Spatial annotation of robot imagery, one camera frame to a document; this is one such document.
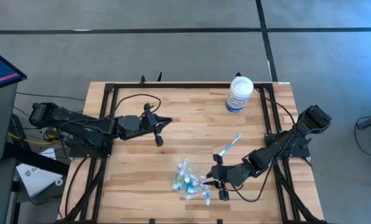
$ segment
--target white container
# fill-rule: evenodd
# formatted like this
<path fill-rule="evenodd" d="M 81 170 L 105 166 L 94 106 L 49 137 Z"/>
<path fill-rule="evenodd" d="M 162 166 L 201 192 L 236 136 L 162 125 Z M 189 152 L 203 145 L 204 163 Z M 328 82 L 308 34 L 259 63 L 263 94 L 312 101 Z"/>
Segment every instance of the white container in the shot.
<path fill-rule="evenodd" d="M 253 83 L 246 77 L 236 77 L 231 83 L 225 107 L 231 113 L 239 113 L 253 92 Z"/>

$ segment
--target yellow cable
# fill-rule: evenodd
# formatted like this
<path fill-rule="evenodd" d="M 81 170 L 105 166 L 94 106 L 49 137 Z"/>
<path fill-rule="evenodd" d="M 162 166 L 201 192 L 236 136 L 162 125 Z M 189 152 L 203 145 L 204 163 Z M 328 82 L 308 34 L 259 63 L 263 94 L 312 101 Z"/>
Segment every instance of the yellow cable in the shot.
<path fill-rule="evenodd" d="M 8 133 L 8 135 L 12 138 L 19 139 L 19 137 L 14 135 L 14 134 Z M 56 140 L 54 142 L 38 142 L 38 141 L 32 141 L 32 140 L 24 139 L 24 141 L 29 142 L 29 143 L 33 143 L 33 144 L 55 144 L 55 143 L 58 143 L 60 140 Z"/>

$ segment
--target black floor stripe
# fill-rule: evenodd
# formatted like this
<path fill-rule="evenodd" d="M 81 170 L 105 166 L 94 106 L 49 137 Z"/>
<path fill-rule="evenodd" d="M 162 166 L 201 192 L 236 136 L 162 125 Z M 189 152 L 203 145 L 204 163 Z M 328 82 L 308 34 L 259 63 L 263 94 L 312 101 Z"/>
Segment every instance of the black floor stripe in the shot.
<path fill-rule="evenodd" d="M 0 30 L 0 34 L 177 34 L 177 33 L 244 33 L 261 32 L 248 27 L 200 27 L 159 29 L 90 29 L 90 30 Z"/>
<path fill-rule="evenodd" d="M 371 27 L 268 28 L 268 32 L 371 32 Z"/>
<path fill-rule="evenodd" d="M 262 39 L 264 41 L 265 54 L 269 62 L 268 67 L 270 69 L 271 81 L 277 82 L 278 81 L 277 70 L 275 69 L 275 63 L 273 62 L 271 43 L 267 32 L 267 25 L 265 23 L 264 11 L 262 9 L 261 0 L 255 0 L 255 4 L 257 5 L 257 11 L 259 12 Z"/>

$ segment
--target plastic bottle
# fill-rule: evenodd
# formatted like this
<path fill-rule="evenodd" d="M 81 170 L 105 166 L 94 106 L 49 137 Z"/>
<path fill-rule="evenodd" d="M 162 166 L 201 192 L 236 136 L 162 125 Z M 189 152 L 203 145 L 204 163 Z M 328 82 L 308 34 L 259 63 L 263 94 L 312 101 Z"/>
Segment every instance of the plastic bottle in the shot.
<path fill-rule="evenodd" d="M 246 77 L 236 77 L 231 83 L 225 107 L 231 113 L 239 113 L 253 92 L 253 83 Z"/>

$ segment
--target wooden table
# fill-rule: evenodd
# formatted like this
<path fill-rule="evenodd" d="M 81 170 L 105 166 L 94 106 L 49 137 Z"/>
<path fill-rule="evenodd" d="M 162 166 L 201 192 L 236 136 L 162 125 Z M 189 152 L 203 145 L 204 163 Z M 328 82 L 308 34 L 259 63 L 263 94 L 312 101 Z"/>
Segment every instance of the wooden table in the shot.
<path fill-rule="evenodd" d="M 85 104 L 84 114 L 98 117 L 105 83 L 92 82 Z M 289 83 L 274 83 L 275 98 L 297 119 L 297 109 Z M 214 153 L 220 152 L 233 141 L 236 142 L 223 159 L 224 165 L 241 162 L 241 157 L 265 146 L 266 133 L 260 95 L 254 90 L 249 102 L 240 114 L 230 114 L 224 106 L 228 89 L 217 88 L 126 88 L 119 90 L 119 98 L 136 93 L 148 93 L 162 99 L 157 111 L 159 116 L 173 118 L 162 132 L 165 141 L 156 147 L 153 134 L 130 141 L 114 141 L 112 156 L 108 159 L 104 177 L 103 194 L 98 223 L 147 223 L 150 218 L 157 223 L 281 223 L 280 208 L 273 173 L 268 177 L 261 199 L 255 203 L 243 201 L 235 192 L 230 192 L 230 201 L 218 199 L 218 191 L 211 189 L 211 204 L 206 206 L 203 198 L 185 200 L 182 192 L 171 190 L 177 164 L 188 158 L 190 167 L 197 175 L 206 175 Z M 116 111 L 116 116 L 143 112 L 144 103 L 156 101 L 146 96 L 125 100 Z M 278 108 L 284 130 L 291 128 L 290 117 Z M 81 167 L 69 198 L 73 207 L 85 190 L 89 169 L 88 159 Z M 73 176 L 81 159 L 71 162 L 68 180 Z M 323 219 L 310 166 L 301 159 L 290 159 L 291 173 L 296 193 L 318 218 Z M 249 178 L 240 191 L 246 198 L 256 198 L 267 172 L 259 178 Z M 60 212 L 64 214 L 65 186 Z M 290 199 L 285 193 L 288 216 L 292 219 Z M 91 218 L 94 196 L 88 207 Z"/>

